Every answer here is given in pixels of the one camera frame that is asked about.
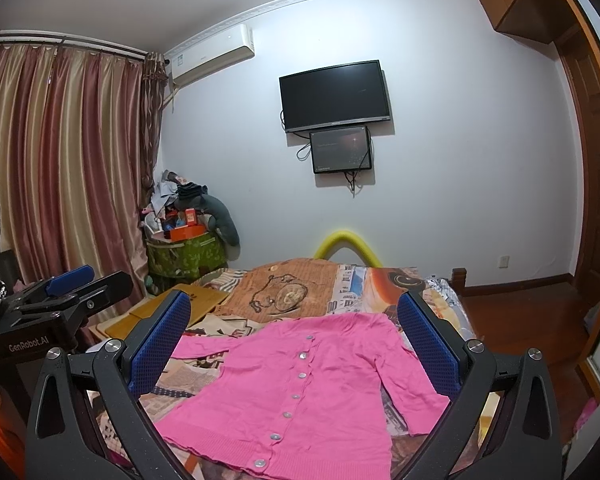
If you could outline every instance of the pink shirt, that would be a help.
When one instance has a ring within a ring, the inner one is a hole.
[[[245,338],[183,336],[173,357],[227,350],[218,380],[156,428],[261,478],[388,480],[380,382],[410,434],[429,433],[448,404],[384,314],[285,320]]]

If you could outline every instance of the air conditioner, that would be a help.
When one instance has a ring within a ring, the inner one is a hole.
[[[251,30],[245,24],[236,25],[171,59],[173,82],[182,87],[255,55]]]

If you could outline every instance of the cardigan sleeve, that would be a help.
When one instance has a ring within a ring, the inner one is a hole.
[[[243,337],[183,335],[171,357],[175,359],[195,359],[233,350],[244,342]]]
[[[409,434],[430,433],[449,403],[436,393],[417,355],[407,349],[394,324],[379,316],[374,337],[376,370]]]

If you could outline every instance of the baseboard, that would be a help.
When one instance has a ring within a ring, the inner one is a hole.
[[[588,359],[579,361],[576,365],[576,373],[580,377],[580,380],[587,389],[589,395],[596,399],[597,403],[600,403],[600,380],[595,371],[591,367],[591,363]]]
[[[467,296],[487,296],[489,294],[503,294],[504,292],[515,292],[527,288],[536,288],[538,286],[555,285],[556,283],[572,283],[571,274],[559,274],[558,276],[547,276],[546,278],[536,278],[534,280],[525,280],[523,282],[495,283],[494,285],[475,285],[464,288],[464,297]]]

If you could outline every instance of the bed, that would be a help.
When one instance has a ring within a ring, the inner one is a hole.
[[[268,322],[284,318],[330,316],[344,312],[384,313],[398,327],[396,304],[406,290],[416,290],[436,315],[448,320],[466,340],[474,330],[458,296],[445,280],[424,280],[414,267],[401,269],[341,265],[327,260],[296,258],[250,271],[219,269],[196,282],[197,285],[227,292],[229,296],[200,322],[187,328],[207,336],[248,336]],[[410,346],[408,339],[404,342]],[[140,402],[152,421],[157,422],[179,403],[195,396],[219,375],[224,354],[195,360],[170,359],[152,393]],[[389,395],[382,391],[387,430],[392,436],[392,478],[416,453],[425,435],[411,436]],[[493,417],[497,397],[490,398],[480,424],[454,470],[466,467],[476,456]],[[126,460],[126,454],[106,413],[98,424],[109,449]],[[248,480],[245,472],[231,470],[190,452],[171,447],[196,480]]]

